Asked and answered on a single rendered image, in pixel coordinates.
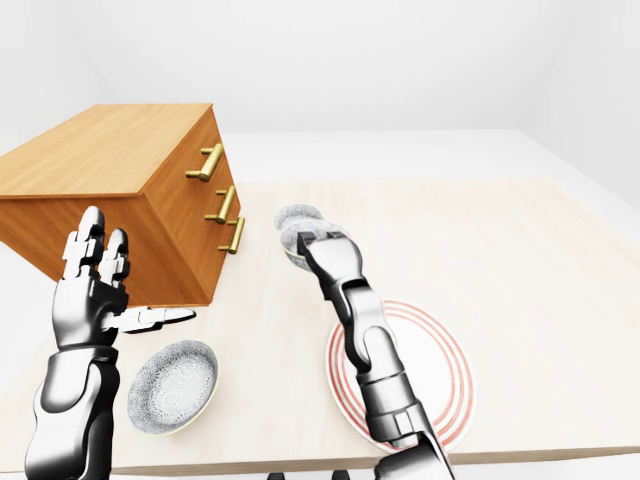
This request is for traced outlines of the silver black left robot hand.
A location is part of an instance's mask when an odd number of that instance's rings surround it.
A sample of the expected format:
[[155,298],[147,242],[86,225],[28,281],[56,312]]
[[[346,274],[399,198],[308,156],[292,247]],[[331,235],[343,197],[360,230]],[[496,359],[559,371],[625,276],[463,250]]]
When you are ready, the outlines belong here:
[[165,324],[196,317],[189,308],[128,306],[124,285],[130,272],[128,237],[117,228],[105,236],[105,217],[88,207],[71,232],[63,252],[65,268],[52,305],[52,323],[59,349],[110,346],[119,333],[159,330]]

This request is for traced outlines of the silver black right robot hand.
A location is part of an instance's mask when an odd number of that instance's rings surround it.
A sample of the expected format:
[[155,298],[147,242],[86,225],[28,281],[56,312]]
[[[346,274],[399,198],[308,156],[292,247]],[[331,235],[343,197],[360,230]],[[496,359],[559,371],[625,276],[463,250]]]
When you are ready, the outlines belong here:
[[325,300],[334,300],[344,289],[369,286],[361,252],[345,234],[332,231],[319,238],[303,231],[297,234],[297,250],[318,278]]

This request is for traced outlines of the white plate with red rings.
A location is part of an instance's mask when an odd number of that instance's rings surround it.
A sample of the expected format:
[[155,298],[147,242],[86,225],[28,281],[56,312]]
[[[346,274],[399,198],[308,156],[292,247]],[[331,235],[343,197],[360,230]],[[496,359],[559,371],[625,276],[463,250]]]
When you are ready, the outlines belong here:
[[[422,402],[440,444],[450,452],[469,431],[477,405],[477,386],[461,342],[433,315],[398,299],[383,301],[416,397]],[[356,369],[345,351],[343,326],[334,324],[327,341],[325,367],[331,394],[342,415],[367,441],[387,453],[396,448],[372,440]]]

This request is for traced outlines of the wooden cabinet drawer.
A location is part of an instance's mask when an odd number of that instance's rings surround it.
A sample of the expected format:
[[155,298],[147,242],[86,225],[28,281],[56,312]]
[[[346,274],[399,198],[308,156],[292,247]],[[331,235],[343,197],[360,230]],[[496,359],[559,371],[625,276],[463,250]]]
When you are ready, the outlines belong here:
[[200,106],[198,118],[143,191],[177,244],[229,240],[240,203],[210,104]]
[[206,214],[218,211],[218,206],[205,207],[196,217],[193,230],[189,231],[189,253],[192,255],[190,266],[199,285],[199,292],[191,305],[209,305],[213,299],[220,271],[227,252],[219,251],[218,246],[227,245],[234,231],[229,221],[239,217],[241,206],[238,200],[232,203],[231,210],[225,224],[204,219]]
[[176,229],[176,240],[194,274],[204,283],[210,276],[210,269],[216,269],[225,253],[218,247],[227,245],[240,211],[239,192],[231,195],[231,202],[224,216],[225,223],[206,216],[220,215],[226,205],[227,191],[234,186],[229,165],[221,162],[209,182],[188,179],[185,174],[176,181],[175,199],[169,210],[170,226]]

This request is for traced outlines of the wooden cabinet with drawers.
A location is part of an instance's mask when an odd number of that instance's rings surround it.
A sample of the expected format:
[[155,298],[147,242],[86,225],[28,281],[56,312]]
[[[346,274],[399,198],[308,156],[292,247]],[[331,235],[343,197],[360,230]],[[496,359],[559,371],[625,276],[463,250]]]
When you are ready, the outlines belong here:
[[85,209],[129,240],[133,306],[196,306],[194,273],[143,188],[199,116],[194,104],[96,105],[0,156],[0,242],[52,279]]

